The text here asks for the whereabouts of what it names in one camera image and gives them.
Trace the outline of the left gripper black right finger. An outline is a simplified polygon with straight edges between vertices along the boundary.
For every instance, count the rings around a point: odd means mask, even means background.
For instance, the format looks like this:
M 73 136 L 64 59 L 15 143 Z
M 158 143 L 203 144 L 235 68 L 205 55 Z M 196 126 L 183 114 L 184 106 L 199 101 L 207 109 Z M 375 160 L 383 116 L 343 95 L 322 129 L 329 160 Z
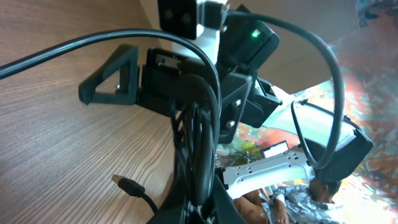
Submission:
M 205 218 L 215 224 L 246 224 L 217 175 L 214 176 L 212 192 L 205 204 Z

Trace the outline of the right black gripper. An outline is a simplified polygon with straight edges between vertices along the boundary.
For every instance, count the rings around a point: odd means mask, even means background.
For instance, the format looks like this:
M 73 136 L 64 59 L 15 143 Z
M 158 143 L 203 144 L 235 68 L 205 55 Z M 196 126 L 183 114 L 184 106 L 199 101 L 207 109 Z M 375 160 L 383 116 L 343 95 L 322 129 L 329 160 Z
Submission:
M 79 84 L 80 101 L 86 105 L 134 105 L 137 100 L 139 106 L 169 117 L 172 101 L 180 110 L 183 105 L 199 101 L 206 95 L 185 75 L 198 75 L 216 92 L 214 75 L 201 59 L 153 47 L 147 51 L 141 87 L 137 93 L 138 56 L 137 46 L 118 46 L 95 72 Z M 221 82 L 223 100 L 219 144 L 229 144 L 233 140 L 252 83 L 252 76 L 239 73 L 230 73 Z

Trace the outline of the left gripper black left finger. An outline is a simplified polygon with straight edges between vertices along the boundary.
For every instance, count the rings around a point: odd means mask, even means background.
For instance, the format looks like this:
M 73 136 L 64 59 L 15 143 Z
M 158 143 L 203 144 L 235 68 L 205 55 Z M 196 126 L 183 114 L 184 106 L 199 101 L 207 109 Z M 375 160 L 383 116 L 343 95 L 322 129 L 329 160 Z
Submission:
M 179 224 L 183 223 L 186 204 L 186 189 L 184 183 L 174 183 L 170 188 L 158 212 L 147 224 Z

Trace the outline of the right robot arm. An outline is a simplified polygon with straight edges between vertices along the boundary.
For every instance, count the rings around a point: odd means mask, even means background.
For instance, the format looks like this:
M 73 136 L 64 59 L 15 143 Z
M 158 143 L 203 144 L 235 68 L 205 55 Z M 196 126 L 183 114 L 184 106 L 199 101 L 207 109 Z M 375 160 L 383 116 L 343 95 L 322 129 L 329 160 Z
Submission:
M 159 19 L 173 38 L 196 39 L 198 27 L 219 33 L 215 62 L 151 48 L 137 64 L 135 46 L 121 45 L 78 87 L 85 104 L 139 105 L 172 121 L 176 166 L 182 170 L 188 199 L 204 202 L 219 177 L 231 198 L 293 179 L 325 181 L 349 176 L 373 142 L 343 115 L 343 84 L 334 55 L 315 34 L 259 14 L 244 6 L 235 11 L 214 1 L 162 1 Z M 335 108 L 328 111 L 305 100 L 292 100 L 258 77 L 259 67 L 279 44 L 276 25 L 311 42 L 325 58 L 334 82 Z M 216 147 L 230 143 L 238 123 L 296 134 L 299 150 L 266 156 L 253 166 L 219 170 Z

